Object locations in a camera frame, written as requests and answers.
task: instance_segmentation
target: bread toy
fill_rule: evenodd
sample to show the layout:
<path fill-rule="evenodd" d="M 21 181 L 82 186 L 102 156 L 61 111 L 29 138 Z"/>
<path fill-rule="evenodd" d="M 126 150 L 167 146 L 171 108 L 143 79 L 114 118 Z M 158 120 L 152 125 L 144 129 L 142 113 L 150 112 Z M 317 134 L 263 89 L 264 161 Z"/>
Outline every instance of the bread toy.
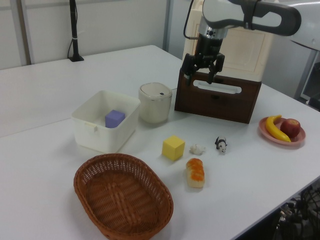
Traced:
<path fill-rule="evenodd" d="M 185 165 L 186 181 L 191 188 L 203 188 L 205 184 L 204 166 L 200 159 L 191 158 Z"/>

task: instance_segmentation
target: red apple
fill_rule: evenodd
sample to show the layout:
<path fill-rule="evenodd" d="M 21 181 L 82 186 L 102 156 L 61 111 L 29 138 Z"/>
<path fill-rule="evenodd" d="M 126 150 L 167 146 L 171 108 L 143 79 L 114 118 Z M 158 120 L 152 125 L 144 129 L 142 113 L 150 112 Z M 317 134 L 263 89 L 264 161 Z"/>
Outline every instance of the red apple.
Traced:
<path fill-rule="evenodd" d="M 291 139 L 300 133 L 300 129 L 300 122 L 292 118 L 284 120 L 280 126 L 280 130 L 287 134 L 287 136 Z"/>

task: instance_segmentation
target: wooden box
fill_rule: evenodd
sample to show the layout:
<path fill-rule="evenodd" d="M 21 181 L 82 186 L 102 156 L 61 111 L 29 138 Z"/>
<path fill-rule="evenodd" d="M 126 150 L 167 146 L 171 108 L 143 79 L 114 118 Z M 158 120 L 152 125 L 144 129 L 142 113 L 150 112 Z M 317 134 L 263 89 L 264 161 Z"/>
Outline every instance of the wooden box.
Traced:
<path fill-rule="evenodd" d="M 197 72 L 189 85 L 180 71 L 174 110 L 248 124 L 261 87 L 261 81 L 216 76 L 214 82 L 241 88 L 241 92 L 226 93 L 194 86 L 194 81 L 207 84 L 208 74 Z"/>

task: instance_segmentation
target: black stand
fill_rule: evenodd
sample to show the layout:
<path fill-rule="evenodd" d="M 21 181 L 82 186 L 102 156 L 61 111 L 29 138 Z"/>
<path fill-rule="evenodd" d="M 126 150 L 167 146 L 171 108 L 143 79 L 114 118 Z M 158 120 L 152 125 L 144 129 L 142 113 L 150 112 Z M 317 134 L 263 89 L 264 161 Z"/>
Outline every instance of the black stand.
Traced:
<path fill-rule="evenodd" d="M 83 61 L 84 58 L 79 55 L 79 49 L 78 49 L 76 0 L 70 0 L 70 16 L 71 16 L 73 56 L 69 57 L 69 59 L 71 60 L 71 62 L 79 62 L 79 61 Z"/>

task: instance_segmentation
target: banana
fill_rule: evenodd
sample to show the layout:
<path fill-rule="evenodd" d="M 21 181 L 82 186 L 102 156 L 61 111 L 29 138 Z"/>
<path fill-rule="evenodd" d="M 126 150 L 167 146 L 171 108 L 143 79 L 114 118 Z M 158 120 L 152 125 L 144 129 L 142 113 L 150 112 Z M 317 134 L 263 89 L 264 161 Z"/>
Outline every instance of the banana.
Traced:
<path fill-rule="evenodd" d="M 290 138 L 275 126 L 274 122 L 279 118 L 281 118 L 281 115 L 269 116 L 265 121 L 265 128 L 275 139 L 291 142 Z"/>

